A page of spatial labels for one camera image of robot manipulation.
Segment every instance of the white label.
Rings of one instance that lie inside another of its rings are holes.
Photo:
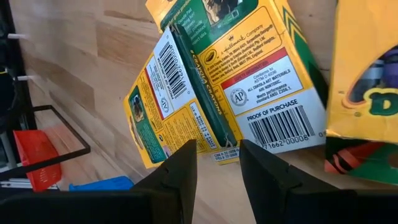
[[[172,114],[174,112],[174,109],[171,106],[172,104],[167,94],[167,90],[160,77],[160,72],[156,64],[155,57],[152,57],[150,59],[148,65],[146,66],[146,72],[150,79],[152,89],[154,90],[155,99],[157,100],[157,104],[164,119],[168,115]]]
[[[177,111],[196,96],[169,28],[156,44],[154,55],[171,107]]]
[[[314,88],[236,118],[245,139],[279,153],[324,144],[325,109]]]
[[[286,55],[227,87],[224,92],[234,114],[238,115],[302,88],[292,62]]]
[[[239,147],[234,147],[222,152],[216,152],[213,154],[213,159],[216,162],[225,161],[227,159],[233,159],[239,157]]]
[[[205,138],[207,144],[210,146],[211,149],[217,148],[216,143],[214,142],[209,129],[207,128],[205,121],[203,120],[200,111],[198,109],[198,106],[196,103],[191,103],[190,104],[191,110],[193,115],[195,116],[195,121],[197,121],[197,125],[200,129],[201,134]]]

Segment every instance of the crayon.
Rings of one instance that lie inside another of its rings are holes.
[[[383,60],[377,60],[363,73],[362,77],[356,82],[353,91],[349,96],[349,99],[353,103],[364,101],[363,95],[365,92],[380,84],[384,71],[383,68]]]
[[[398,46],[384,55],[383,82],[388,88],[398,88]]]
[[[384,142],[367,142],[360,146],[347,147],[325,160],[325,171],[346,174],[359,167],[366,159],[382,147]]]

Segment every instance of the blue object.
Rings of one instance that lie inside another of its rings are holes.
[[[115,177],[108,180],[101,180],[85,185],[69,185],[69,191],[88,191],[88,190],[129,190],[134,184],[125,176]]]

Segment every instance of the wooden surface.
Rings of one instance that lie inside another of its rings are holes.
[[[140,181],[144,168],[129,133],[122,100],[159,39],[145,0],[10,0],[34,105],[51,103],[92,146],[92,153],[62,164],[67,184],[117,175]],[[329,76],[334,0],[290,0],[325,77]],[[51,115],[38,114],[39,126],[62,136]],[[393,188],[323,172],[323,149],[279,155],[339,188]],[[254,223],[238,163],[216,165],[198,159],[195,223]]]

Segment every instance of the black metal frame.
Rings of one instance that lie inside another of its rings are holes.
[[[38,162],[35,164],[31,164],[29,166],[22,166],[22,167],[17,167],[5,172],[0,173],[0,181],[1,180],[8,180],[13,177],[20,176],[22,174],[26,174],[28,172],[32,172],[47,166],[51,166],[54,164],[58,164],[64,161],[67,161],[69,159],[73,159],[85,154],[88,154],[91,152],[91,147],[88,145],[88,143],[74,130],[73,127],[70,126],[68,121],[65,120],[65,118],[62,117],[62,115],[52,106],[52,105],[44,105],[44,106],[35,106],[33,107],[33,113],[37,111],[43,111],[43,110],[52,110],[55,115],[62,121],[62,123],[69,129],[69,131],[81,142],[83,145],[83,149],[79,149],[74,152],[69,152],[68,154],[64,154],[61,156],[57,156],[51,159],[48,159],[46,161]]]

